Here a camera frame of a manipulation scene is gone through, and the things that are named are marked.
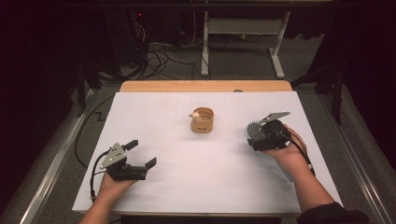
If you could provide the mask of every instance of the cable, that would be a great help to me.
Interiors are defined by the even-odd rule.
[[[90,115],[88,115],[88,117],[84,120],[84,122],[81,125],[81,128],[78,130],[78,134],[77,134],[77,138],[76,138],[76,143],[75,143],[75,147],[74,147],[74,152],[75,152],[75,156],[77,161],[79,162],[79,164],[81,164],[83,167],[85,167],[85,169],[88,169],[88,165],[86,165],[78,156],[78,140],[81,136],[81,132],[84,129],[85,125],[87,124],[87,121],[90,119],[90,117],[92,116],[92,114],[94,112],[96,112],[96,110],[103,105],[106,101],[108,101],[109,99],[113,98],[115,96],[115,94],[107,97],[103,102],[101,102],[91,113]]]
[[[305,159],[305,161],[306,161],[306,164],[308,165],[308,167],[309,167],[311,173],[312,173],[313,175],[315,175],[315,170],[314,170],[314,167],[313,167],[313,165],[312,165],[312,162],[311,162],[311,160],[309,160],[308,155],[306,154],[306,148],[305,148],[304,145],[302,144],[301,140],[300,140],[295,134],[293,134],[293,133],[291,133],[291,132],[288,132],[288,133],[290,133],[290,134],[293,134],[293,136],[295,136],[295,137],[298,139],[298,141],[302,144],[302,146],[304,147],[304,149],[302,149],[294,140],[292,140],[291,138],[289,138],[289,137],[286,136],[285,134],[280,133],[280,132],[275,131],[275,130],[270,130],[270,132],[277,133],[277,134],[281,135],[282,137],[288,139],[292,144],[294,144],[294,145],[297,147],[297,149],[300,151],[300,153],[302,154],[302,156],[304,157],[304,159]]]
[[[91,200],[92,200],[92,202],[94,202],[95,198],[96,198],[95,190],[93,189],[93,180],[95,178],[96,166],[97,166],[99,160],[102,159],[102,157],[104,157],[105,155],[107,155],[109,151],[110,151],[110,149],[105,151],[104,153],[100,154],[100,156],[96,159],[95,164],[93,165],[92,174],[91,174],[91,180],[90,180]]]

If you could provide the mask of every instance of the wire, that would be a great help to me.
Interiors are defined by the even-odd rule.
[[[104,157],[105,155],[107,155],[109,151],[110,151],[110,149],[105,151],[105,152],[103,152],[102,154],[100,154],[100,156],[96,159],[95,164],[93,165],[91,179],[90,179],[91,200],[92,200],[92,202],[94,202],[95,198],[96,198],[95,190],[93,189],[93,180],[95,178],[96,166],[97,166],[99,160],[102,159],[102,157]]]
[[[292,140],[291,138],[289,138],[289,137],[286,136],[285,134],[280,133],[280,132],[275,131],[275,130],[270,130],[270,131],[273,132],[273,133],[277,133],[277,134],[281,135],[282,137],[288,139],[292,144],[294,144],[294,145],[298,148],[298,150],[300,151],[300,153],[303,155],[303,157],[304,157],[304,159],[305,159],[305,161],[306,161],[306,164],[308,164],[308,167],[309,167],[309,169],[311,170],[311,173],[312,173],[313,175],[315,175],[315,170],[314,170],[314,167],[313,167],[313,165],[312,165],[312,162],[311,162],[311,160],[309,160],[308,155],[306,154],[306,148],[305,148],[304,145],[302,144],[301,140],[300,140],[295,134],[293,134],[293,133],[291,133],[291,132],[288,132],[288,133],[293,134],[293,136],[295,136],[295,137],[298,139],[298,141],[302,144],[302,146],[303,146],[304,149],[302,149],[294,140]]]
[[[75,147],[74,147],[74,152],[75,152],[75,156],[77,161],[79,162],[79,164],[81,164],[83,167],[85,167],[85,169],[88,169],[88,165],[86,165],[78,156],[78,140],[81,136],[81,132],[84,129],[85,125],[87,124],[87,121],[90,119],[90,117],[92,116],[93,113],[96,112],[96,110],[103,105],[106,101],[108,101],[109,99],[113,98],[115,96],[115,94],[107,97],[104,101],[102,101],[91,113],[90,115],[88,115],[88,117],[84,120],[83,124],[81,125],[81,128],[78,130],[78,135],[76,138],[76,143],[75,143]]]
[[[205,63],[206,66],[207,66],[207,74],[208,74],[208,76],[209,76],[209,80],[212,80],[212,75],[210,75],[210,67],[209,67],[209,64],[208,64],[207,61],[205,60],[204,56],[202,56],[201,58],[202,58],[202,61],[204,61],[204,63]]]

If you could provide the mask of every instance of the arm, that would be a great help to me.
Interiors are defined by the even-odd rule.
[[[114,181],[105,173],[94,203],[79,223],[107,224],[110,211],[117,200],[136,182],[137,180]]]
[[[300,147],[306,148],[302,138],[291,128],[288,130],[293,133],[292,140],[297,144],[301,143]],[[302,212],[323,204],[334,203],[332,196],[312,175],[304,157],[294,144],[290,143],[283,149],[267,150],[262,153],[273,157],[277,164],[293,178]]]

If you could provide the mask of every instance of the white paper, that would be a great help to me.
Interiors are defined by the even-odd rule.
[[[213,109],[211,133],[193,133],[190,113]],[[109,111],[73,210],[90,200],[96,158],[118,142],[137,139],[127,152],[131,165],[157,158],[147,179],[128,189],[114,208],[120,213],[297,214],[294,186],[274,160],[248,145],[245,127],[270,113],[289,111],[280,120],[305,141],[318,180],[341,203],[296,92],[123,92]],[[101,175],[95,177],[98,191]]]

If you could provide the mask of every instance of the tabletop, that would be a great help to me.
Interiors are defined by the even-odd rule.
[[[124,84],[108,113],[74,211],[85,212],[92,204],[89,179],[96,158],[116,142],[127,144],[137,139],[139,145],[127,152],[127,162],[142,165],[156,157],[157,164],[148,171],[146,180],[128,189],[113,213],[298,216],[301,210],[293,183],[271,157],[248,145],[244,132],[253,119],[281,111],[290,112],[281,121],[304,139],[317,179],[341,203],[298,95],[288,82],[128,81]],[[214,111],[211,133],[191,131],[189,114],[200,106]],[[96,189],[100,179],[100,175],[95,178]]]

